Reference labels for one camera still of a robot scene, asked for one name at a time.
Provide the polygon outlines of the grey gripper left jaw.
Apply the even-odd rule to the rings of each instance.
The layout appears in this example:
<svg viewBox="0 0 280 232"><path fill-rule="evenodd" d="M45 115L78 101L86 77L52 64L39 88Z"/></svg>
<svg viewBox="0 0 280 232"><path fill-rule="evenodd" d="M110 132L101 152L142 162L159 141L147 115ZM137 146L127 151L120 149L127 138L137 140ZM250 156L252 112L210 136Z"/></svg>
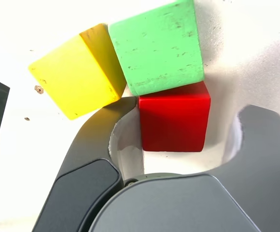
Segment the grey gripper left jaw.
<svg viewBox="0 0 280 232"><path fill-rule="evenodd" d="M86 232L104 204L144 173L136 97L94 113L71 143L33 227L35 232Z"/></svg>

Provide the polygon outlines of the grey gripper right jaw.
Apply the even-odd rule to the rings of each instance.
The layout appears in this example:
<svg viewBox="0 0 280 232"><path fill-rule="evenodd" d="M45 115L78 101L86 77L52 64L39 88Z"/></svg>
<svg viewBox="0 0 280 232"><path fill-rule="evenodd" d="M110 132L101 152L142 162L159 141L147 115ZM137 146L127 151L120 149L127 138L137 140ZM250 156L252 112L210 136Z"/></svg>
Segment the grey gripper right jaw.
<svg viewBox="0 0 280 232"><path fill-rule="evenodd" d="M248 105L240 150L192 175L147 179L114 195L92 232L280 232L280 115Z"/></svg>

